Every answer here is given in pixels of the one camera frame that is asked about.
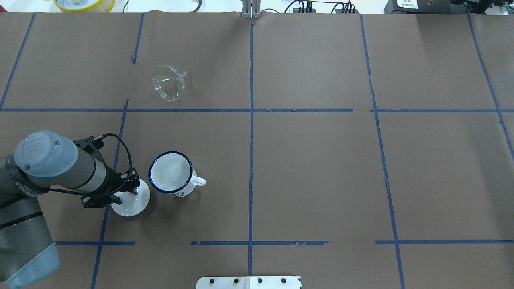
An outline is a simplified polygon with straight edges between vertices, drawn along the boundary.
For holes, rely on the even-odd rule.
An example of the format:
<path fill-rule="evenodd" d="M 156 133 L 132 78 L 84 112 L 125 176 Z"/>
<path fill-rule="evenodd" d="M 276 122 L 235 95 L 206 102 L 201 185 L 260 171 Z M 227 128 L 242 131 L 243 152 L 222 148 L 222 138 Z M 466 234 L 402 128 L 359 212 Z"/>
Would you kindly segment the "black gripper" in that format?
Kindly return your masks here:
<path fill-rule="evenodd" d="M 124 174 L 120 174 L 113 169 L 108 169 L 107 189 L 102 196 L 113 195 L 117 192 L 133 191 L 133 169 L 128 169 Z"/>

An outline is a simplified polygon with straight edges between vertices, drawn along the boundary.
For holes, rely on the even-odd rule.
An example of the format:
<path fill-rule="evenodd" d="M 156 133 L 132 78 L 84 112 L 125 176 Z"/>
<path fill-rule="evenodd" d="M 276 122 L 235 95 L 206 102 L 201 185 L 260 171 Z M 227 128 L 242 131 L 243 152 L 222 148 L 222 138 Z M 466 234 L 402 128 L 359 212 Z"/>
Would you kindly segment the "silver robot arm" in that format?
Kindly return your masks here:
<path fill-rule="evenodd" d="M 100 152 L 114 133 L 70 140 L 49 130 L 23 139 L 1 158 L 1 281 L 22 289 L 55 272 L 59 266 L 53 240 L 38 197 L 49 192 L 78 195 L 85 208 L 121 204 L 118 192 L 134 193 L 140 185 L 133 165 L 118 173 Z"/>

